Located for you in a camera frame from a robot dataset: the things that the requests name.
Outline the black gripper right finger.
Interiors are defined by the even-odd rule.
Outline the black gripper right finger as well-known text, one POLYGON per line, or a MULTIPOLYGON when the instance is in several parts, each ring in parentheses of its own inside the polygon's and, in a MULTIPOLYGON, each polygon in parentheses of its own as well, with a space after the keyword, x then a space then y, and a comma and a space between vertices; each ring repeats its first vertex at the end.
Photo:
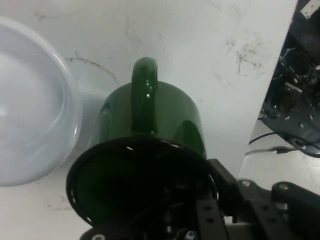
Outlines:
POLYGON ((209 172, 218 192, 218 205, 237 223, 249 222, 266 240, 318 240, 320 196, 294 183, 281 181, 271 190, 237 180, 217 159, 209 172))

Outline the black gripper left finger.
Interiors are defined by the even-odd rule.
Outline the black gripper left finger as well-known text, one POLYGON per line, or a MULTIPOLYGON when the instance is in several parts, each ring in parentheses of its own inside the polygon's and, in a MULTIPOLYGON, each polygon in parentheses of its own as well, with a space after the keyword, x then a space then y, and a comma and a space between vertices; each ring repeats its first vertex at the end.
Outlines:
POLYGON ((174 217, 173 240, 228 239, 213 180, 177 183, 175 193, 182 201, 182 209, 174 217))

